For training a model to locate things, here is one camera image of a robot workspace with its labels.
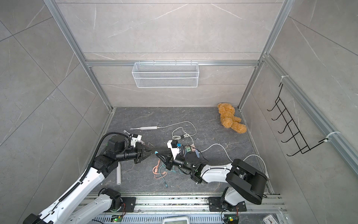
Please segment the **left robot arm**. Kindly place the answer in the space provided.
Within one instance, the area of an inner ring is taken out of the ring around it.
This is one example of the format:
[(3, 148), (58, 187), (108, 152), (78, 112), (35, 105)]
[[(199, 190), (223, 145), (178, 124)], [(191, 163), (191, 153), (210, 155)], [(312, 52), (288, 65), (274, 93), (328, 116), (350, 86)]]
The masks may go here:
[(31, 213), (25, 224), (86, 224), (105, 211), (125, 211), (121, 193), (111, 188), (100, 190), (98, 197), (80, 210), (78, 205), (96, 188), (120, 161), (138, 164), (153, 151), (141, 140), (141, 135), (118, 132), (106, 133), (99, 141), (86, 170), (55, 202), (38, 215)]

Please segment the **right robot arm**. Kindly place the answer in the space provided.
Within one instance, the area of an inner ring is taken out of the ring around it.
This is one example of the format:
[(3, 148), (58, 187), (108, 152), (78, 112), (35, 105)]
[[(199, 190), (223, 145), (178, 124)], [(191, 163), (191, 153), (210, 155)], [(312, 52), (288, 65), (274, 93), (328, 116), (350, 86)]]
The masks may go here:
[(244, 202), (262, 204), (268, 178), (243, 160), (234, 159), (227, 165), (211, 166), (189, 163), (184, 158), (174, 159), (170, 153), (156, 152), (155, 155), (165, 164), (167, 170), (174, 166), (178, 167), (183, 173), (190, 175), (195, 183), (229, 184), (220, 198), (220, 203), (225, 209), (231, 209)]

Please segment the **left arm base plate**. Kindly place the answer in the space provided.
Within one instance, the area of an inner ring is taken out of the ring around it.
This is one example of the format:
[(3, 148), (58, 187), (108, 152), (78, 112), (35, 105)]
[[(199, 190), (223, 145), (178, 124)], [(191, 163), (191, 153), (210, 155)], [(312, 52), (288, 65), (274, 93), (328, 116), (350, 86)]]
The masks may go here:
[(134, 212), (136, 205), (136, 197), (119, 197), (113, 199), (110, 212)]

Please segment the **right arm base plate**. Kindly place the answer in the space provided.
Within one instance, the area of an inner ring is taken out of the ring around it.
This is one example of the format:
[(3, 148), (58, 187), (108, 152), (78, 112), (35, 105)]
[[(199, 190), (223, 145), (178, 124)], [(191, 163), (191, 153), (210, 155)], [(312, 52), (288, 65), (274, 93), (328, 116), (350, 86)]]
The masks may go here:
[(210, 212), (221, 212), (221, 211), (247, 211), (247, 207), (244, 201), (239, 202), (237, 205), (231, 205), (221, 197), (209, 197), (207, 199)]

